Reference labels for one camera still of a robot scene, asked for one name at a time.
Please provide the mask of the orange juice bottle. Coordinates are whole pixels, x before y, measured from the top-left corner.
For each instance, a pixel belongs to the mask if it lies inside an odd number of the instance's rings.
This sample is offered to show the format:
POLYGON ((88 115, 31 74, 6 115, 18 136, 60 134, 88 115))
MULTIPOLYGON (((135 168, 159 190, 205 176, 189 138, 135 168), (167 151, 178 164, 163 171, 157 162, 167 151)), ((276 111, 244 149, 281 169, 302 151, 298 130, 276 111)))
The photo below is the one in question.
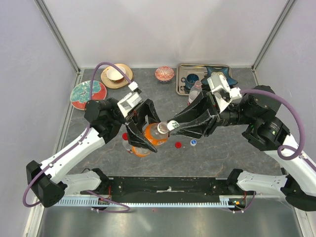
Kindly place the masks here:
MULTIPOLYGON (((143 135, 153 144, 155 147, 165 143, 168 139, 167 122, 152 123, 149 124, 143 132, 143 135)), ((138 148, 132 146, 132 152, 138 157, 146 157, 151 153, 149 149, 138 148)))

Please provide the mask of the blue white Pocari cap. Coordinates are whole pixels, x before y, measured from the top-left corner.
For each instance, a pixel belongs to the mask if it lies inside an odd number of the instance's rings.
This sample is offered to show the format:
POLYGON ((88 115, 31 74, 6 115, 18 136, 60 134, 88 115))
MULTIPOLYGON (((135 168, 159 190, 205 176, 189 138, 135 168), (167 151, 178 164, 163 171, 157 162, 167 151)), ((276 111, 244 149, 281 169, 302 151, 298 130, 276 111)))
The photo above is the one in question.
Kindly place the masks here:
POLYGON ((197 144, 197 141, 195 140, 195 139, 192 139, 191 141, 190 141, 190 145, 191 146, 195 146, 197 144))

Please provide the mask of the white juice bottle cap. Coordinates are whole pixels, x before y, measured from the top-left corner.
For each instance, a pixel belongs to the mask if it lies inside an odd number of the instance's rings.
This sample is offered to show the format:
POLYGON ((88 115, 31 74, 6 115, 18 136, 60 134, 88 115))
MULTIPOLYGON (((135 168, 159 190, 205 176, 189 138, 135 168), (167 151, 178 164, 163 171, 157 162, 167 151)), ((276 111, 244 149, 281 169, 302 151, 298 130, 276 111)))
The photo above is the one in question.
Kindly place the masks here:
POLYGON ((172 131, 172 130, 176 129, 176 128, 178 128, 179 126, 180 126, 180 124, 179 124, 177 121, 175 121, 175 120, 171 120, 171 121, 169 121, 169 122, 167 123, 167 129, 168 129, 169 131, 172 131))

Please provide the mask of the tall red-cap clear bottle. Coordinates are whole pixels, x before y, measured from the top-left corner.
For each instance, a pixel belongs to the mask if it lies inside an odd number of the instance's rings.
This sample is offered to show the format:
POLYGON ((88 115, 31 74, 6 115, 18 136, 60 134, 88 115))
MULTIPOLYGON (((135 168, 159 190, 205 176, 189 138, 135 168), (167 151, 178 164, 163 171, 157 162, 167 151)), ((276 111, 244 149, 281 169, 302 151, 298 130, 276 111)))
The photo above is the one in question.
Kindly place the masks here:
POLYGON ((199 80, 197 80, 190 90, 189 97, 188 97, 188 105, 190 105, 201 92, 202 92, 202 83, 199 80))

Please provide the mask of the red bottle cap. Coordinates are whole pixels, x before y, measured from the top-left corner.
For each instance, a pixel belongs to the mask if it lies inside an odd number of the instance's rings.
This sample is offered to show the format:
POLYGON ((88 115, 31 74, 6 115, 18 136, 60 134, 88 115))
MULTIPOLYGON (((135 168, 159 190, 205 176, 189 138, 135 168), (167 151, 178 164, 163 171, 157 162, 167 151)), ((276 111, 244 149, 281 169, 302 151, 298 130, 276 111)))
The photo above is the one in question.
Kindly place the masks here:
POLYGON ((181 142, 176 142, 176 143, 175 143, 175 147, 176 147, 177 149, 181 148, 181 147, 182 147, 181 142))

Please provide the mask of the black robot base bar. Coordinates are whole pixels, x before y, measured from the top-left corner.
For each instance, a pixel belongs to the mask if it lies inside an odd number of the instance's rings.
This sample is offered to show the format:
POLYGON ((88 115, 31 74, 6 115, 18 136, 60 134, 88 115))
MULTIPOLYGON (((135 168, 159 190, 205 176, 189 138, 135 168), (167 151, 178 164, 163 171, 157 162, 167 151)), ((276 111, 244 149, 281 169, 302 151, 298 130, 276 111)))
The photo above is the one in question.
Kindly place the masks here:
POLYGON ((219 196, 250 197, 226 179, 213 177, 110 177, 93 191, 122 201, 216 201, 219 196))

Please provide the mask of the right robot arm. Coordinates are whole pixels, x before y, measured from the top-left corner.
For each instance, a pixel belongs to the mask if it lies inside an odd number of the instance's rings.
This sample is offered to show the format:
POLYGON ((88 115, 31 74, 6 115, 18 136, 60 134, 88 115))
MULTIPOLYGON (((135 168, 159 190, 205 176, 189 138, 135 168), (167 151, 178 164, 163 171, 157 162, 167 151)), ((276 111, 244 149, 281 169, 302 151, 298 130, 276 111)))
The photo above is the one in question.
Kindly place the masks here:
POLYGON ((234 169, 227 191, 265 193, 285 198, 303 211, 316 209, 316 164, 304 152, 305 131, 298 113, 269 86, 201 92, 170 120, 171 134, 199 139, 220 126, 246 125, 242 136, 276 160, 285 175, 269 176, 234 169))

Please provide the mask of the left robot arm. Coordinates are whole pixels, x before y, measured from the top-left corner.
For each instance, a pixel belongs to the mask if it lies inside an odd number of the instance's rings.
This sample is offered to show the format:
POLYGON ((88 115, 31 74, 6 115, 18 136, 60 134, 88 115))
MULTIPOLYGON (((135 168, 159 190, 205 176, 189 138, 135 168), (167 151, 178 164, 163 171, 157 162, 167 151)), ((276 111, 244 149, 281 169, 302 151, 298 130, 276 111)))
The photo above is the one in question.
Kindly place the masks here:
POLYGON ((152 100, 138 102, 126 116, 119 108, 118 100, 89 100, 84 109, 86 130, 68 146, 52 157, 38 163, 31 161, 26 166, 27 189, 23 194, 23 204, 28 191, 33 191, 44 207, 58 203, 68 191, 81 192, 93 190, 104 194, 108 190, 108 177, 100 169, 93 169, 87 174, 75 177, 74 184, 66 181, 67 173, 87 155, 109 143, 125 125, 128 142, 137 148, 157 152, 156 147, 143 135, 146 122, 159 122, 160 119, 152 100))

